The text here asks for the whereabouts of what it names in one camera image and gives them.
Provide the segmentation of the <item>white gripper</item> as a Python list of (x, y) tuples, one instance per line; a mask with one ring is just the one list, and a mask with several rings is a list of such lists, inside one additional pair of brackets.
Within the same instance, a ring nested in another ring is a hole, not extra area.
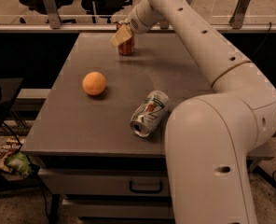
[(141, 0), (128, 14), (129, 25), (122, 24), (110, 39), (114, 47), (120, 46), (135, 34), (144, 34), (162, 21), (162, 16), (150, 6), (148, 0)]

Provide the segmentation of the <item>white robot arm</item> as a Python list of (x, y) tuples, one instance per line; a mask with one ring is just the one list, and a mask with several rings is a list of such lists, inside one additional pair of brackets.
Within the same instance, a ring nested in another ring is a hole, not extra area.
[(142, 0), (128, 20), (136, 34), (167, 21), (213, 90), (165, 128), (175, 224), (257, 224), (246, 156), (276, 132), (276, 89), (186, 0)]

